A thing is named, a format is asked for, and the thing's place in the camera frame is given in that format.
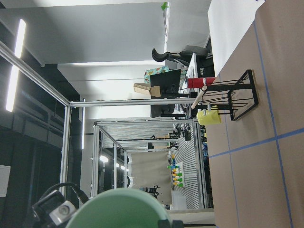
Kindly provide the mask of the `red cylinder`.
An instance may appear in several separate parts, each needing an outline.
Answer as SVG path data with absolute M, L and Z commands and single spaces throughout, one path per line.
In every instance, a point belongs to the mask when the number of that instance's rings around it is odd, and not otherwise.
M 202 88 L 203 86 L 210 86 L 215 79 L 216 77 L 188 78 L 187 88 Z

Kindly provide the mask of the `yellow plastic cup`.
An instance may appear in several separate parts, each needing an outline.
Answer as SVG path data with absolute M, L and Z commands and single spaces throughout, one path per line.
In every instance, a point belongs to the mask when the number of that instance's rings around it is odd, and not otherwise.
M 197 120 L 200 125 L 213 125 L 222 122 L 218 106 L 212 106 L 211 109 L 204 109 L 197 113 Z

